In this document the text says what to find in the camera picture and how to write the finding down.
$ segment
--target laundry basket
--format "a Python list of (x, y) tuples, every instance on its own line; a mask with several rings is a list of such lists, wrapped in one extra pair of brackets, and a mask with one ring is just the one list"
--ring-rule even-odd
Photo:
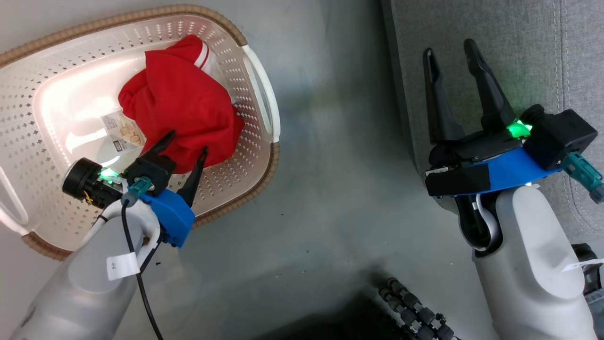
[[(204, 171), (192, 207), (194, 227), (264, 190), (279, 160), (280, 133), (266, 72), (227, 18), (200, 6), (173, 5), (80, 25), (0, 55), (2, 224), (57, 260), (78, 248), (100, 211), (61, 191), (70, 164), (82, 156), (74, 150), (103, 137), (90, 124), (120, 110), (117, 94), (144, 68), (144, 52), (188, 34), (216, 53), (219, 76), (245, 121), (233, 156)], [(99, 153), (88, 148), (85, 156), (99, 162)], [(128, 164), (138, 153), (109, 163)], [(169, 188), (177, 190), (185, 179), (174, 175)]]

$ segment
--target cable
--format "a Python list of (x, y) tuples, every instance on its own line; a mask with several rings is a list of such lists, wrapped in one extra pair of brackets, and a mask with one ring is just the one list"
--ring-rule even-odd
[(88, 193), (85, 190), (82, 190), (84, 192), (84, 196), (86, 196), (86, 202), (90, 205), (92, 204), (92, 199), (90, 198), (90, 196), (88, 195)]
[[(128, 222), (126, 221), (126, 208), (128, 208), (128, 203), (130, 203), (130, 201), (126, 200), (121, 206), (121, 224), (124, 226), (124, 234), (126, 234), (126, 242), (128, 242), (128, 249), (130, 250), (130, 252), (134, 252), (132, 237), (130, 236), (130, 230), (128, 229)], [(159, 340), (164, 340), (164, 337), (159, 331), (159, 327), (157, 327), (157, 322), (155, 322), (155, 318), (153, 317), (151, 306), (149, 306), (149, 300), (147, 300), (147, 293), (145, 292), (145, 286), (143, 285), (143, 276), (141, 275), (141, 273), (137, 274), (137, 281), (138, 288), (141, 291), (141, 297), (143, 298), (143, 304), (145, 305), (145, 310), (147, 311), (147, 316), (149, 317), (149, 321), (151, 322), (153, 331), (155, 331), (155, 336), (157, 336)]]
[(143, 265), (141, 266), (141, 273), (144, 273), (145, 269), (147, 269), (147, 265), (149, 264), (153, 255), (155, 255), (155, 251), (157, 250), (157, 248), (159, 248), (159, 245), (161, 244), (161, 239), (162, 238), (160, 237), (159, 240), (157, 240), (157, 244), (155, 245), (155, 248), (151, 249), (151, 252), (149, 252), (149, 255), (143, 261)]

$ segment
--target teal connector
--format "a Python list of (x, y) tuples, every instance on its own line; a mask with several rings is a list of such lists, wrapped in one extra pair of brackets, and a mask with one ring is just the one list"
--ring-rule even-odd
[(125, 193), (121, 197), (121, 204), (124, 204), (126, 200), (128, 201), (128, 207), (131, 207), (138, 201), (138, 199), (147, 193), (149, 189), (153, 186), (151, 183), (151, 179), (148, 177), (141, 177), (136, 182), (128, 188), (128, 192)]
[(604, 202), (602, 174), (581, 154), (571, 152), (564, 158), (560, 167), (590, 192), (590, 197), (596, 204)]

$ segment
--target white stripe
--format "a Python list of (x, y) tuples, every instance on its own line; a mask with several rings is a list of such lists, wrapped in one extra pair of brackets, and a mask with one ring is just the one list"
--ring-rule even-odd
[(205, 42), (202, 42), (201, 52), (199, 53), (199, 57), (197, 57), (197, 60), (194, 63), (195, 66), (197, 66), (199, 68), (203, 67), (203, 65), (201, 63), (204, 62), (209, 51), (210, 51), (210, 49), (208, 48), (208, 45), (206, 45)]

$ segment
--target red cloth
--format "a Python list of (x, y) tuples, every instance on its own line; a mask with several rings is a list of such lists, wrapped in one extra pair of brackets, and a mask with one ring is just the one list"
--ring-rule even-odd
[(145, 52), (147, 68), (118, 96), (124, 115), (147, 137), (143, 152), (176, 131), (162, 153), (176, 162), (176, 174), (193, 170), (205, 146), (206, 166), (231, 157), (244, 126), (226, 89), (194, 64), (204, 59), (202, 50), (208, 54), (204, 43), (189, 35), (166, 50)]

